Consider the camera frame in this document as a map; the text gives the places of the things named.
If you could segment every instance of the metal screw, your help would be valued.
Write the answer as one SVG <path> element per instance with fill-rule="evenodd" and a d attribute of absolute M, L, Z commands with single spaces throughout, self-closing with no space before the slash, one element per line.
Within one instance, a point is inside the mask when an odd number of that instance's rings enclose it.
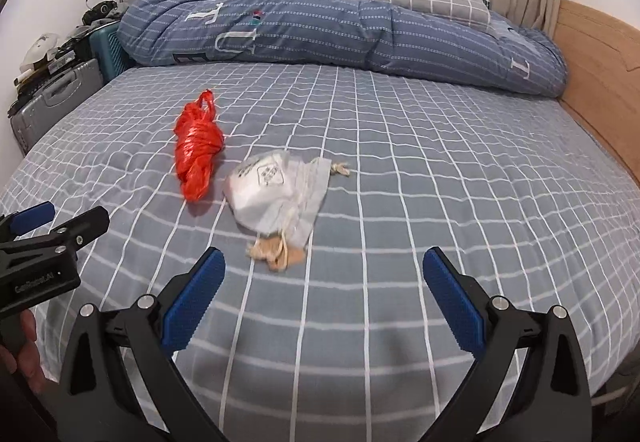
<path fill-rule="evenodd" d="M 491 304 L 498 310 L 507 310 L 509 308 L 509 300 L 502 296 L 494 297 Z"/>
<path fill-rule="evenodd" d="M 146 310 L 148 308 L 151 308 L 155 302 L 156 298 L 154 298 L 150 294 L 146 294 L 138 299 L 138 306 Z"/>
<path fill-rule="evenodd" d="M 80 309 L 80 315 L 82 317 L 89 317 L 94 313 L 94 306 L 91 303 L 87 303 Z"/>
<path fill-rule="evenodd" d="M 556 305 L 554 307 L 554 316 L 556 316 L 558 319 L 564 319 L 567 316 L 566 308 L 561 307 L 560 305 Z"/>

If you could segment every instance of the human hand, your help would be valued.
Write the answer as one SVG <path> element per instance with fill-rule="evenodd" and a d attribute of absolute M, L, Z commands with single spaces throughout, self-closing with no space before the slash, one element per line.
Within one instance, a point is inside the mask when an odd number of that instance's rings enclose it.
<path fill-rule="evenodd" d="M 46 378 L 40 366 L 40 352 L 36 346 L 36 340 L 38 339 L 36 318 L 30 310 L 23 310 L 20 313 L 20 325 L 22 326 L 24 336 L 27 338 L 27 342 L 20 350 L 17 360 L 9 350 L 4 348 L 4 346 L 0 346 L 0 361 L 4 362 L 10 374 L 14 374 L 20 369 L 27 379 L 31 391 L 33 393 L 40 393 L 44 387 Z"/>

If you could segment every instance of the white face mask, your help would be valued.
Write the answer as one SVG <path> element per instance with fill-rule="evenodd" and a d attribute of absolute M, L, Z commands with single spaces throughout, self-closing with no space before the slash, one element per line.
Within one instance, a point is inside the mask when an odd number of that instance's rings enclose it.
<path fill-rule="evenodd" d="M 226 178 L 223 191 L 236 221 L 263 236 L 280 233 L 303 248 L 329 185 L 332 164 L 306 164 L 287 151 L 252 156 Z"/>

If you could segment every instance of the blue comforter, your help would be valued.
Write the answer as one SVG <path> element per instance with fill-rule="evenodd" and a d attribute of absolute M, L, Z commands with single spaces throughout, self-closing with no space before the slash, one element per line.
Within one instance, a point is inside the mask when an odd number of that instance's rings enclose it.
<path fill-rule="evenodd" d="M 144 66 L 320 63 L 546 97 L 566 83 L 543 32 L 494 15 L 484 34 L 373 0 L 136 0 L 118 38 Z"/>

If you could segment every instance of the wooden bed frame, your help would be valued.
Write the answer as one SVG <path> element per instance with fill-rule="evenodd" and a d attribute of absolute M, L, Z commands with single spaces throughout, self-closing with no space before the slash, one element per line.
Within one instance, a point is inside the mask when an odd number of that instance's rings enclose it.
<path fill-rule="evenodd" d="M 640 30 L 562 0 L 554 40 L 570 74 L 560 104 L 640 186 Z"/>

